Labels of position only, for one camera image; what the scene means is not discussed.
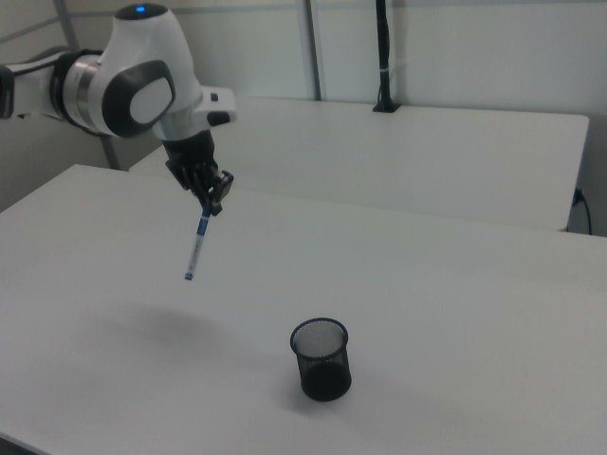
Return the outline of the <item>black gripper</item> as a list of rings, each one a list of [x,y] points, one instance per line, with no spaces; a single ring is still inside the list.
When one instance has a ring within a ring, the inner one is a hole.
[[[209,206],[212,216],[222,211],[222,201],[230,193],[234,176],[218,172],[214,159],[214,141],[210,131],[180,140],[163,140],[168,156],[166,166],[186,191],[191,191],[202,207]]]

